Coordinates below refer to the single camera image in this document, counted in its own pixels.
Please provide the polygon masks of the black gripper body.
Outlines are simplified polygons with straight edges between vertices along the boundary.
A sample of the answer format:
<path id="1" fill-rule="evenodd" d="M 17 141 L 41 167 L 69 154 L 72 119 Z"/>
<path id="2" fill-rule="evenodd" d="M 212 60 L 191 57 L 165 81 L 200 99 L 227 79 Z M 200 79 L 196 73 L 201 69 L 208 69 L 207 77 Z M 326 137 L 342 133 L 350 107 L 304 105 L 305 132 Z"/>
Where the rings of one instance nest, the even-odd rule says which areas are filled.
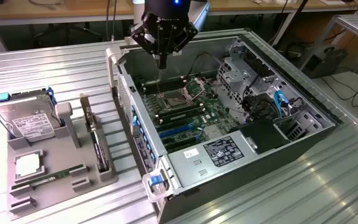
<path id="1" fill-rule="evenodd" d="M 147 30 L 157 29 L 157 21 L 167 21 L 177 29 L 195 30 L 189 22 L 191 0 L 147 0 L 141 17 L 141 26 Z"/>

